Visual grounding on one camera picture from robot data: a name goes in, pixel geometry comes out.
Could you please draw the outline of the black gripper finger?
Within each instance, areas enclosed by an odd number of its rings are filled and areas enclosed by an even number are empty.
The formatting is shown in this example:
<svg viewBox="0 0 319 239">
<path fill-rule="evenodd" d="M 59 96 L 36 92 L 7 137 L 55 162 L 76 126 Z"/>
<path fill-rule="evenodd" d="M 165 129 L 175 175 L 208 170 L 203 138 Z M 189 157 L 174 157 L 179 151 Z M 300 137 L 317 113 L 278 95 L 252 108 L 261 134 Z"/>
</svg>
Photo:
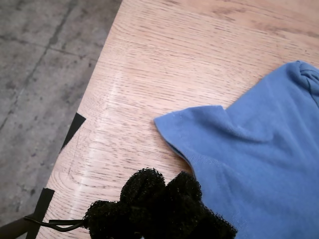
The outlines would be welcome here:
<svg viewBox="0 0 319 239">
<path fill-rule="evenodd" d="M 237 229 L 202 202 L 200 184 L 180 172 L 165 188 L 160 235 L 164 239 L 233 239 Z"/>
<path fill-rule="evenodd" d="M 165 189 L 163 175 L 153 168 L 134 173 L 122 187 L 118 201 L 97 200 L 83 217 L 92 239 L 140 239 L 150 208 Z"/>
</svg>

